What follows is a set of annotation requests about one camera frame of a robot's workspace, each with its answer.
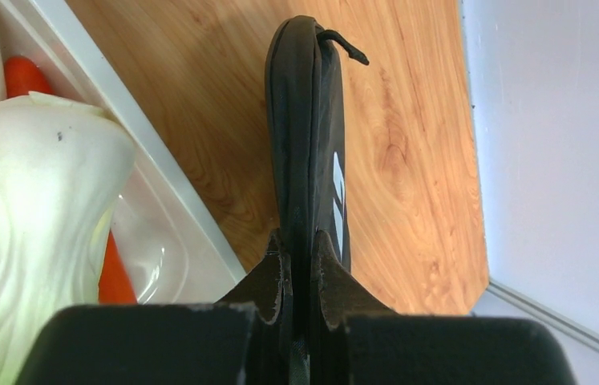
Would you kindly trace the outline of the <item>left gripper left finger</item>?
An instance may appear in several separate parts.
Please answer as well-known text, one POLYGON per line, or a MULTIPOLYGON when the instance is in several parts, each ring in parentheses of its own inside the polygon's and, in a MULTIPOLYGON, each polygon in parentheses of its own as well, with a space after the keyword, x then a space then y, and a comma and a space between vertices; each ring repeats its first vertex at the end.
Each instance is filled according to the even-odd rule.
POLYGON ((72 306, 43 327, 19 384, 287 384, 287 265, 278 231, 214 303, 72 306))

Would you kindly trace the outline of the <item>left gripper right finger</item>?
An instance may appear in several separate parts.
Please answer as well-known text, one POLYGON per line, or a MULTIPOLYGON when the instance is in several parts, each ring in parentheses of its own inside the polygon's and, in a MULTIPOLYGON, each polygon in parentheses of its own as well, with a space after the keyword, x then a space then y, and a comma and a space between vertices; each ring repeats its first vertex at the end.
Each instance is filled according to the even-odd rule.
POLYGON ((572 384, 551 332, 525 318, 404 315, 370 294, 319 231, 311 257, 313 384, 572 384))

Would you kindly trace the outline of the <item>black racket bag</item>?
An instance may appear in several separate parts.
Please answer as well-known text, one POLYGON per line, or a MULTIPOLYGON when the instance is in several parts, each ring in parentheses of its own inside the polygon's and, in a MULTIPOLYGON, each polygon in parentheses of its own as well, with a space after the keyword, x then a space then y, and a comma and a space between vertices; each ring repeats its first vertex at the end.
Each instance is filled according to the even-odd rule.
POLYGON ((265 64, 265 99, 280 238, 291 260, 295 308, 289 383, 310 381, 306 335, 314 238, 330 235, 337 261, 351 269, 346 208, 346 125, 338 49, 370 61, 339 32, 298 15, 277 29, 265 64))

